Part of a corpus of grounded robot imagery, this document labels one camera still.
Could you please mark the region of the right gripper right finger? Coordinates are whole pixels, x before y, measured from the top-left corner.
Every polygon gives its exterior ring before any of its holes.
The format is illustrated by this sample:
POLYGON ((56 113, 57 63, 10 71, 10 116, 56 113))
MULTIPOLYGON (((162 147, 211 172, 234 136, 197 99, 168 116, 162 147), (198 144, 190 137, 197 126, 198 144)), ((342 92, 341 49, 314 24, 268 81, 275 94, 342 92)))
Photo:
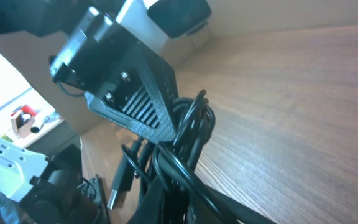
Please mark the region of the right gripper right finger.
MULTIPOLYGON (((246 207, 245 205, 235 201, 234 199, 222 194, 221 192, 207 186, 208 190, 213 194, 217 201, 228 208, 237 218, 239 223, 245 224, 275 224, 271 219, 262 214, 246 207)), ((188 223, 189 224, 219 224, 222 221, 197 197, 191 199, 188 207, 188 223)))

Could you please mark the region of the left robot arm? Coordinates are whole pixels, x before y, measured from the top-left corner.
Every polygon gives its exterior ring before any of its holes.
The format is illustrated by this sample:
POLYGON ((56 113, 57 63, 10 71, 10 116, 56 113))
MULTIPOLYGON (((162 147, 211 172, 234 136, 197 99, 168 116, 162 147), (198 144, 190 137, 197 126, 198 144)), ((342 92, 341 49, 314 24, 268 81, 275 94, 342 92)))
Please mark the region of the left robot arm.
POLYGON ((0 35, 66 33, 49 59, 52 81, 79 89, 90 111, 158 144, 177 142, 188 118, 178 114, 175 72, 157 50, 194 34, 211 13, 197 0, 0 0, 0 35))

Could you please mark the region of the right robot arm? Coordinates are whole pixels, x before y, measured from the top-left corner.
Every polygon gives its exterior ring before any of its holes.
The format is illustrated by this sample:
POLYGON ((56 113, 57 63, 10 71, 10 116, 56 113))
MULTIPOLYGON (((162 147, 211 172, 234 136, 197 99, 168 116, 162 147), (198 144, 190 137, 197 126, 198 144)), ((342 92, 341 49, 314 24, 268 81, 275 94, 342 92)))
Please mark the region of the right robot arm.
MULTIPOLYGON (((110 223, 101 179, 82 179, 68 164, 0 138, 0 193, 37 223, 110 223)), ((199 199, 170 203, 152 183, 130 223, 220 223, 199 199)))

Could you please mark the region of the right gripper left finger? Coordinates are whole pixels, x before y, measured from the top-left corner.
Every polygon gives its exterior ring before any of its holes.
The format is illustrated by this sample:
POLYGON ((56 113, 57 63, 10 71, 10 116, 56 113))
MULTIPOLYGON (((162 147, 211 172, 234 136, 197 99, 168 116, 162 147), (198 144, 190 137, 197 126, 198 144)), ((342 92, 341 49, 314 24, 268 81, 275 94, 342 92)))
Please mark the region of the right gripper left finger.
POLYGON ((164 187, 160 179, 154 179, 143 201, 127 224, 158 224, 162 209, 164 187))

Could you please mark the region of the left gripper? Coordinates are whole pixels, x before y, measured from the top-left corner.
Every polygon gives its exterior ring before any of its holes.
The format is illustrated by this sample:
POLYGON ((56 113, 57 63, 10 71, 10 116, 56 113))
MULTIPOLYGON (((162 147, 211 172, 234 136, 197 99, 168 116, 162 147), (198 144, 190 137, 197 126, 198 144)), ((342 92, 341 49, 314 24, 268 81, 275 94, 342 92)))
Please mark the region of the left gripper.
POLYGON ((175 71, 108 13, 90 6, 50 61, 55 84, 86 91, 90 111, 154 144, 174 139, 175 71))

